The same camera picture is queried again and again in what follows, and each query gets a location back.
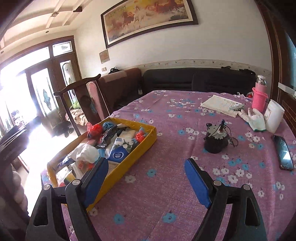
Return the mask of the small wall plaque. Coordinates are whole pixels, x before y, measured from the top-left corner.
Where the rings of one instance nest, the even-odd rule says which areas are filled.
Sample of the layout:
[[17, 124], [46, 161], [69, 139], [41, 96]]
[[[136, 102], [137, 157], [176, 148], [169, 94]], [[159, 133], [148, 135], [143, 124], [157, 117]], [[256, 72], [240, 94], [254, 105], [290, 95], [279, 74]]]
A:
[[107, 49], [104, 50], [104, 51], [102, 51], [102, 52], [100, 52], [99, 53], [99, 57], [100, 57], [101, 64], [106, 63], [106, 62], [108, 62], [110, 60], [109, 52], [108, 52]]

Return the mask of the black sofa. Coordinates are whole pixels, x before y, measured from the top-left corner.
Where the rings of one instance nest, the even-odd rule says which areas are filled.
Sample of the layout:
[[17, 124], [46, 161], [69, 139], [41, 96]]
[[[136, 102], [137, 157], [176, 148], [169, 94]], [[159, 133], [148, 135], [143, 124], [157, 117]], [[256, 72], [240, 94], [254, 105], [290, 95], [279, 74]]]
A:
[[255, 86], [255, 72], [248, 69], [172, 68], [150, 69], [143, 75], [142, 90], [178, 90], [248, 94]]

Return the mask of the black smartphone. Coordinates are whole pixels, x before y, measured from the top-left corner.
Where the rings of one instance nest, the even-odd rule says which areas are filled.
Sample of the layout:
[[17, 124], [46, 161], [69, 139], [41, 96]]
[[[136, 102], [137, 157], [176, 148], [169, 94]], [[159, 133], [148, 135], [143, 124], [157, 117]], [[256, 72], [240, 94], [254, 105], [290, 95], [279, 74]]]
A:
[[294, 169], [294, 166], [285, 139], [276, 135], [273, 135], [271, 138], [275, 146], [275, 151], [280, 163], [280, 168], [282, 170], [292, 171]]

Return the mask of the framed horse painting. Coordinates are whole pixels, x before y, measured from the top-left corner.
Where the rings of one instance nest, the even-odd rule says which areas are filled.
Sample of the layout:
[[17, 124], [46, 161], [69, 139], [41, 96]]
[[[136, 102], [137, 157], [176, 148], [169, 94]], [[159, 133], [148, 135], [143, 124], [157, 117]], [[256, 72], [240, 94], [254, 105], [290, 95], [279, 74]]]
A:
[[191, 1], [121, 1], [101, 14], [106, 48], [166, 28], [197, 25]]

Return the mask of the red plastic bag bundle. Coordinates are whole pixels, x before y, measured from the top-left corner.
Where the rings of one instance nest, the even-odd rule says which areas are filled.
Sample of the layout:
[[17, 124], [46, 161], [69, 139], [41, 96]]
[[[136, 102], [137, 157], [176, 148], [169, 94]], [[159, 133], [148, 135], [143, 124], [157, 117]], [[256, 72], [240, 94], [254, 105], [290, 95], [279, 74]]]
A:
[[103, 133], [103, 127], [97, 123], [92, 125], [91, 123], [87, 123], [87, 138], [88, 139], [98, 139]]

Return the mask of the dark wooden chair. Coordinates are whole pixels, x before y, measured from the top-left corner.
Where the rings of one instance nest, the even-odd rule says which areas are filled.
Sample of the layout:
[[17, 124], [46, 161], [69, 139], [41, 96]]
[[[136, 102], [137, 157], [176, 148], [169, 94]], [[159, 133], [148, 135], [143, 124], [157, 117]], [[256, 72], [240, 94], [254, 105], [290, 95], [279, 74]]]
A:
[[104, 120], [107, 116], [109, 116], [108, 109], [105, 103], [104, 105], [95, 105], [95, 99], [89, 94], [88, 91], [88, 83], [94, 84], [97, 90], [98, 99], [104, 101], [98, 86], [98, 81], [100, 78], [101, 74], [98, 74], [95, 77], [83, 78], [82, 80], [67, 85], [62, 90], [54, 92], [54, 96], [59, 97], [61, 99], [62, 105], [69, 117], [70, 123], [72, 124], [74, 131], [78, 136], [81, 136], [81, 132], [79, 131], [79, 128], [76, 125], [76, 122], [74, 121], [69, 106], [67, 106], [67, 102], [65, 101], [64, 95], [73, 90], [87, 120], [91, 122], [91, 124], [93, 125], [99, 123], [102, 120]]

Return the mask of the pink thermos bottle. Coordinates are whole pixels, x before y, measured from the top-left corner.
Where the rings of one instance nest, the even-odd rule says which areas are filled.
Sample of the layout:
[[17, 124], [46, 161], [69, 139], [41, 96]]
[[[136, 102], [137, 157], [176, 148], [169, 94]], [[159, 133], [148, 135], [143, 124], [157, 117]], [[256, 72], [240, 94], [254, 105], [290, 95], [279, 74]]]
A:
[[268, 99], [267, 82], [263, 75], [257, 75], [255, 87], [252, 88], [253, 101], [252, 108], [257, 109], [261, 113], [264, 111], [265, 101]]

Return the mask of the black motor device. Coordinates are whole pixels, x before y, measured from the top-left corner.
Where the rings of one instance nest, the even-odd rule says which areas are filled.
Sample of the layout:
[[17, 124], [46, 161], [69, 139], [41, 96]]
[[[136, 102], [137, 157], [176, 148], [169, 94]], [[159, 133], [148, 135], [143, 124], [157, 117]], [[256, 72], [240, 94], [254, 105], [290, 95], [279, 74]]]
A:
[[206, 123], [206, 135], [204, 137], [204, 149], [211, 154], [222, 152], [228, 145], [238, 146], [238, 140], [232, 136], [226, 121], [219, 124]]

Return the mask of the blue white tissue pack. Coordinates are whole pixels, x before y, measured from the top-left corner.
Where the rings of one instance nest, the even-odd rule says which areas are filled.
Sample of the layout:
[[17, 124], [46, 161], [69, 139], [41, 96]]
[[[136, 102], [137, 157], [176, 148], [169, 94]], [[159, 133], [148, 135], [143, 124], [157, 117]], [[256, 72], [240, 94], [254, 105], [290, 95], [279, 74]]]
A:
[[127, 151], [127, 149], [124, 148], [123, 146], [119, 146], [110, 151], [107, 159], [108, 161], [121, 163], [128, 155], [129, 155], [129, 152]]

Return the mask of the wooden glass door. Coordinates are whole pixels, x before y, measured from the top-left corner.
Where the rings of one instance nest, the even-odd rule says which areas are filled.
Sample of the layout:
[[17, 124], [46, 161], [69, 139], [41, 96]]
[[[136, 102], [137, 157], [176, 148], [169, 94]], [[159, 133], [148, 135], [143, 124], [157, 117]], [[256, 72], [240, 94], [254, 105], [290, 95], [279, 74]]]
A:
[[29, 47], [1, 62], [1, 136], [39, 118], [49, 133], [65, 121], [54, 92], [81, 79], [73, 36]]

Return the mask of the floral white tissue pack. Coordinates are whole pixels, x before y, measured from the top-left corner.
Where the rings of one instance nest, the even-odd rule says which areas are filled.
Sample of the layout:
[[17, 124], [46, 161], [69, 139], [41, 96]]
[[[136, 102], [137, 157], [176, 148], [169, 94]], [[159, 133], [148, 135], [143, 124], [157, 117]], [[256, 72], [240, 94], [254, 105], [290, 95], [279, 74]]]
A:
[[135, 130], [122, 131], [119, 137], [115, 139], [115, 147], [124, 147], [130, 153], [135, 143], [135, 135]]

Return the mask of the white plastic jar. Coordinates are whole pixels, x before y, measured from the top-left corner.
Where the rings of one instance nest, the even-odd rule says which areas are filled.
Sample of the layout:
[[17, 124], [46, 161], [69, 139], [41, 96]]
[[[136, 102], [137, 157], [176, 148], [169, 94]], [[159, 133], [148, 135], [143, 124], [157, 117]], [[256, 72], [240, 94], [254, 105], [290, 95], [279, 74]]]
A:
[[269, 131], [270, 133], [276, 132], [283, 118], [284, 112], [284, 108], [276, 101], [274, 101], [273, 99], [269, 101], [263, 116], [267, 131]]

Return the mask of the white work glove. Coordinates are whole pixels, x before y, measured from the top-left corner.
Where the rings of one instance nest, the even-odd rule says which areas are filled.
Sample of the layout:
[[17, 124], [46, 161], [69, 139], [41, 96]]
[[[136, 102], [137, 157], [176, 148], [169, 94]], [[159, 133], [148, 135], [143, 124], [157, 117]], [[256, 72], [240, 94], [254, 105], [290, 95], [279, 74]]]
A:
[[254, 132], [264, 132], [266, 130], [265, 121], [260, 111], [255, 108], [248, 108], [247, 112], [243, 109], [238, 115], [246, 121]]

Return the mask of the red blue sponge pack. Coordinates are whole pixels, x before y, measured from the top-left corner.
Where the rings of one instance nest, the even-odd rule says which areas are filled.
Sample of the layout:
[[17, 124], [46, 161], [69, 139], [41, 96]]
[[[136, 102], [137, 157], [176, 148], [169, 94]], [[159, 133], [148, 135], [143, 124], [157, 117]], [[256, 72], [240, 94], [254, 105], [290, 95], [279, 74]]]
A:
[[66, 176], [62, 177], [60, 180], [58, 180], [58, 186], [64, 187], [67, 186], [69, 183], [71, 183], [76, 177], [73, 175], [72, 172], [68, 173]]

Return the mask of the white plastic bag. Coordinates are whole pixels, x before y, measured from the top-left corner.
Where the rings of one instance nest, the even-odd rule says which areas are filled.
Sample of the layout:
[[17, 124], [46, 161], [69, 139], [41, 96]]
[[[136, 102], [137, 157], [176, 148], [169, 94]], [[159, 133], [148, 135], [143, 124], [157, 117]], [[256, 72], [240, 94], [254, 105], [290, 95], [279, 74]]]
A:
[[93, 164], [99, 159], [99, 152], [95, 147], [89, 144], [80, 143], [68, 154], [68, 157], [76, 162], [83, 161]]

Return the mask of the white paper booklet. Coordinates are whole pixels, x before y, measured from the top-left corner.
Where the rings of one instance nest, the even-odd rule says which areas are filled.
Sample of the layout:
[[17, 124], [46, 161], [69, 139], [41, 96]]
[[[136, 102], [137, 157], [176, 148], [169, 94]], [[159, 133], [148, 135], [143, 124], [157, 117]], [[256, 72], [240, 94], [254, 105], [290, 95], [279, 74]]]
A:
[[234, 110], [234, 108], [240, 105], [242, 104], [239, 102], [217, 95], [213, 95], [212, 97], [200, 104], [200, 106], [203, 108], [219, 111], [220, 113], [231, 116], [233, 118], [236, 118], [238, 114], [238, 111]]

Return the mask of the purple floral tablecloth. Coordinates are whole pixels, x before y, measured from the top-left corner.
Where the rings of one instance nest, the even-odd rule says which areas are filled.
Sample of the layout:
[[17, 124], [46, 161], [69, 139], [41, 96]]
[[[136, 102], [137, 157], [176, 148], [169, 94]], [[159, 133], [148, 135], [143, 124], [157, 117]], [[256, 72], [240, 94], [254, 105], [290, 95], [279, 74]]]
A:
[[202, 103], [211, 93], [155, 90], [111, 117], [156, 128], [155, 143], [88, 214], [102, 240], [191, 240], [205, 214], [187, 177], [192, 159], [228, 187], [248, 185], [268, 240], [295, 213], [295, 169], [282, 170], [273, 134]]

